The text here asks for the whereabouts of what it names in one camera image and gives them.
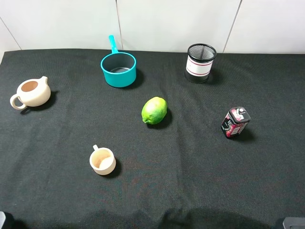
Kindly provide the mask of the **cream ceramic teapot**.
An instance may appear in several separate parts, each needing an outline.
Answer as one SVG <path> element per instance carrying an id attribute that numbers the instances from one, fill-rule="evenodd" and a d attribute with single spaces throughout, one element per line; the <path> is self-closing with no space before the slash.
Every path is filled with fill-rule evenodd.
<path id="1" fill-rule="evenodd" d="M 11 106 L 16 110 L 23 110 L 26 107 L 37 107 L 46 103 L 51 96 L 51 89 L 48 85 L 48 77 L 42 76 L 39 79 L 29 79 L 21 83 L 10 98 Z"/>

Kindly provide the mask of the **green lime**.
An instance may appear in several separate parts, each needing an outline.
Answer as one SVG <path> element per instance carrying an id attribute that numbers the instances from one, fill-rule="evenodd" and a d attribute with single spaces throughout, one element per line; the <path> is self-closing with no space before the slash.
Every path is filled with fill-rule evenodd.
<path id="1" fill-rule="evenodd" d="M 154 97 L 146 102 L 142 108 L 142 121 L 145 124 L 160 123 L 167 114 L 167 102 L 160 97 Z"/>

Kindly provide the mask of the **teal saucepan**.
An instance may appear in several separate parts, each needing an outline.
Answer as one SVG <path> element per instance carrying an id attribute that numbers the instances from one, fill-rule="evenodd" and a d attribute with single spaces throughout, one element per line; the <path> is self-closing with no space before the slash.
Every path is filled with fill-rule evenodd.
<path id="1" fill-rule="evenodd" d="M 137 61 L 133 55 L 118 51 L 113 35 L 109 35 L 109 41 L 111 53 L 100 63 L 105 81 L 112 87 L 127 87 L 136 80 Z"/>

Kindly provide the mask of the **black table cloth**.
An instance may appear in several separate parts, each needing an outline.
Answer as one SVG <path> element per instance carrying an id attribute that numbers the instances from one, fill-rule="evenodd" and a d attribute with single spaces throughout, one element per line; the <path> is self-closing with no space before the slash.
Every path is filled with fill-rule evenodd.
<path id="1" fill-rule="evenodd" d="M 14 229 L 274 229 L 305 215 L 305 57 L 219 54 L 205 83 L 184 77 L 187 55 L 133 52 L 136 81 L 109 86 L 107 50 L 6 52 L 0 64 L 0 209 Z M 10 98 L 48 77 L 49 100 Z M 154 97 L 167 102 L 142 121 Z M 228 111 L 251 121 L 227 138 Z M 93 146 L 116 159 L 108 175 Z"/>

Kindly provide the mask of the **cream ceramic cup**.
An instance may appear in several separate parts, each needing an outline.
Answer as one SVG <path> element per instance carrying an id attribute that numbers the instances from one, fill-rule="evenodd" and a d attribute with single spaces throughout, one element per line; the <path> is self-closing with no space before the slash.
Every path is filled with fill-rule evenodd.
<path id="1" fill-rule="evenodd" d="M 92 169 L 102 176 L 110 174 L 116 167 L 113 152 L 105 147 L 98 148 L 97 145 L 94 145 L 93 149 L 89 159 Z"/>

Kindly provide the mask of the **black mesh pen holder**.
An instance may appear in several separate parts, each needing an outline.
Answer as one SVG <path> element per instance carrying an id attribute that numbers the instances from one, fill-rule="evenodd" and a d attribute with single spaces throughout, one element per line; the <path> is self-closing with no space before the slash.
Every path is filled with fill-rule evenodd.
<path id="1" fill-rule="evenodd" d="M 188 48 L 187 53 L 185 78 L 192 83 L 206 82 L 217 51 L 208 44 L 196 43 Z"/>

